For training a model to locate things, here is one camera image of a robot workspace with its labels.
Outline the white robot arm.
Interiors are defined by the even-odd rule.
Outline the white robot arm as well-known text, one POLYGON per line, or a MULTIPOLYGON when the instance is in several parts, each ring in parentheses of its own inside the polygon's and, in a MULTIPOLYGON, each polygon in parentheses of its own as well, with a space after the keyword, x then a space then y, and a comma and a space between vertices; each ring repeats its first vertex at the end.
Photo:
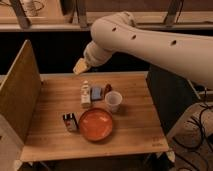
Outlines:
POLYGON ((81 74, 123 52, 213 89, 213 37, 142 30, 130 12, 97 19, 73 71, 81 74))

